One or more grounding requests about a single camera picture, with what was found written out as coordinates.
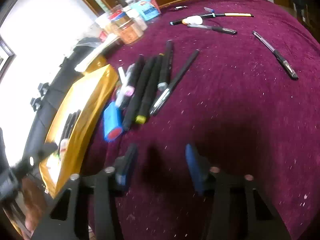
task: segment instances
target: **picture frame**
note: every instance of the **picture frame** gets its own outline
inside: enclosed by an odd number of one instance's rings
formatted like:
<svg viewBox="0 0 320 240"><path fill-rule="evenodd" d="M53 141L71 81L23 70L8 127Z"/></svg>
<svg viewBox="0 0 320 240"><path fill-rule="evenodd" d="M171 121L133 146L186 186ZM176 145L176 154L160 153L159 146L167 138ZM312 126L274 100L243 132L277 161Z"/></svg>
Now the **picture frame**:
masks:
<svg viewBox="0 0 320 240"><path fill-rule="evenodd" d="M15 57L16 54L0 36L0 83Z"/></svg>

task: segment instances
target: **yellow marker cap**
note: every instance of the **yellow marker cap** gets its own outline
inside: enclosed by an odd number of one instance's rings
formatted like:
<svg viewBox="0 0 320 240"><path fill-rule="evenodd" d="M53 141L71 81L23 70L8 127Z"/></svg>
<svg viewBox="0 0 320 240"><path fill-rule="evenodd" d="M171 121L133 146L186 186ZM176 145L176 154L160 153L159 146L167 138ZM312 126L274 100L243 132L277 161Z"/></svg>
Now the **yellow marker cap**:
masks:
<svg viewBox="0 0 320 240"><path fill-rule="evenodd" d="M147 118L143 115L138 115L136 118L136 123L144 124L146 122Z"/></svg>
<svg viewBox="0 0 320 240"><path fill-rule="evenodd" d="M247 17L251 17L252 14L250 13L225 13L225 16L247 16Z"/></svg>

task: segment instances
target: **blue battery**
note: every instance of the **blue battery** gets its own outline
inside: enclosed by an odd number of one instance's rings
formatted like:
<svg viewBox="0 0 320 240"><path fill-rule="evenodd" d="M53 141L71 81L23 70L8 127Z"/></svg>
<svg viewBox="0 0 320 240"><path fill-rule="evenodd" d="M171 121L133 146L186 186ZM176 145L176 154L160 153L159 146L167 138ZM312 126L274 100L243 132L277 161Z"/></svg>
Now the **blue battery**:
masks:
<svg viewBox="0 0 320 240"><path fill-rule="evenodd" d="M114 101L103 112L103 132L107 142L115 140L123 132L121 111Z"/></svg>

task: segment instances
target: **maroon tablecloth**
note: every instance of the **maroon tablecloth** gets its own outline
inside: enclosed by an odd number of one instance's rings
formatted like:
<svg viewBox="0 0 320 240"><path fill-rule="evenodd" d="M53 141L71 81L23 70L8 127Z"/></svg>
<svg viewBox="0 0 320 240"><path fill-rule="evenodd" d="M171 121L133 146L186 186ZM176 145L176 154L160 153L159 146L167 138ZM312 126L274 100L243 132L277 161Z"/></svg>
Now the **maroon tablecloth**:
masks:
<svg viewBox="0 0 320 240"><path fill-rule="evenodd" d="M320 45L279 6L266 0L196 0L181 11L163 10L144 37L123 46L108 61L128 66L138 54L164 52L174 42L172 76L194 49L200 54L156 117L115 142L103 140L97 125L83 163L95 173L139 148L128 194L117 198L125 240L201 238L212 198L195 194L185 161L185 146L231 174L259 179L293 239L308 227L320 207ZM204 20L238 30L228 34L170 26L169 22L204 14L252 13L252 17ZM299 75L292 81L272 53L252 35L256 30L289 61Z"/></svg>

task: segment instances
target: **metal bolt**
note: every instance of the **metal bolt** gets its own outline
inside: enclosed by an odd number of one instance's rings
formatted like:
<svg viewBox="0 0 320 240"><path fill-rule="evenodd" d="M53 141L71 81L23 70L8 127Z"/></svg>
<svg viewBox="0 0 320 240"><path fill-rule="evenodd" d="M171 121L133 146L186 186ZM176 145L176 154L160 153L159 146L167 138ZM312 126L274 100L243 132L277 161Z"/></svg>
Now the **metal bolt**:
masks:
<svg viewBox="0 0 320 240"><path fill-rule="evenodd" d="M245 175L244 178L245 178L247 181L252 181L252 180L253 180L253 176L250 175L250 174Z"/></svg>
<svg viewBox="0 0 320 240"><path fill-rule="evenodd" d="M220 172L220 168L213 166L213 167L210 168L210 172L212 172L212 173L219 173L219 172Z"/></svg>
<svg viewBox="0 0 320 240"><path fill-rule="evenodd" d="M79 179L80 178L80 175L79 174L76 174L76 173L74 173L74 174L72 174L71 176L70 176L70 179L71 180L77 180L77 179Z"/></svg>
<svg viewBox="0 0 320 240"><path fill-rule="evenodd" d="M113 173L113 172L115 172L115 168L114 167L112 167L112 166L109 166L109 167L106 167L105 169L104 169L104 171L106 172L106 173Z"/></svg>

